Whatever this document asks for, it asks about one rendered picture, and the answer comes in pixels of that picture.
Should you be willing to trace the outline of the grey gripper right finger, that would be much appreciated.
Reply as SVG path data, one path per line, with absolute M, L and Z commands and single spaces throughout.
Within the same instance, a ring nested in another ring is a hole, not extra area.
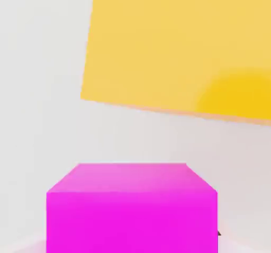
M 218 246 L 219 253 L 249 253 L 246 247 L 223 236 L 220 231 L 218 231 Z

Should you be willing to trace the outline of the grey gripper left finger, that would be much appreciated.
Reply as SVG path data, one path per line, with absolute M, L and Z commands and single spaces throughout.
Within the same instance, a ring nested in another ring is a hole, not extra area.
M 23 246 L 20 253 L 46 253 L 46 241 L 44 239 L 33 241 Z

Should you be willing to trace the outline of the small magenta cube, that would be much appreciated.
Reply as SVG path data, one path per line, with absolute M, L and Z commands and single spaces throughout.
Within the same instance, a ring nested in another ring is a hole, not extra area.
M 183 163 L 79 164 L 46 211 L 46 253 L 218 253 L 218 194 Z

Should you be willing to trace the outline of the large yellow box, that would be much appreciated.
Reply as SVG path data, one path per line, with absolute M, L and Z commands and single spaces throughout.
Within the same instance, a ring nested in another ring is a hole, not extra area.
M 271 0 L 93 0 L 80 96 L 271 126 Z

